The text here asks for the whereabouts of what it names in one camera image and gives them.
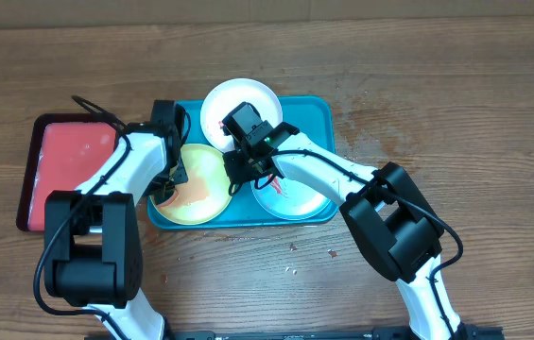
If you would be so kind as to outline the yellow-green plate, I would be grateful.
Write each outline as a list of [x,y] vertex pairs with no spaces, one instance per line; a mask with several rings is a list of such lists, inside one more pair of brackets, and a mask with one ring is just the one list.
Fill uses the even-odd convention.
[[177,184],[165,202],[157,204],[153,196],[149,201],[161,217],[175,224],[206,223],[219,216],[232,199],[222,153],[206,144],[186,144],[181,156],[188,180]]

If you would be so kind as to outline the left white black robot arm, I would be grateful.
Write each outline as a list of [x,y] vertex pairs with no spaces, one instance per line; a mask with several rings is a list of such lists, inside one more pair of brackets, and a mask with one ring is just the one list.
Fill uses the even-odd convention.
[[172,100],[157,100],[149,121],[125,124],[85,98],[73,99],[115,131],[118,145],[76,189],[48,196],[36,303],[50,315],[93,315],[114,339],[172,339],[165,316],[141,289],[136,206],[146,195],[165,197],[176,183],[189,115]]

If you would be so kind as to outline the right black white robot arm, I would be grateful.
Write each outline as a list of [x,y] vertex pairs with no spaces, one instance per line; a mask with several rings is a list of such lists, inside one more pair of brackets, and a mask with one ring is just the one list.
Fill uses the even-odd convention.
[[221,121],[234,149],[224,154],[230,195],[242,184],[275,178],[299,182],[334,202],[363,258],[397,284],[419,339],[458,339],[462,322],[441,270],[440,237],[454,231],[437,215],[404,168],[358,164],[318,146],[287,122],[272,126],[243,102]]

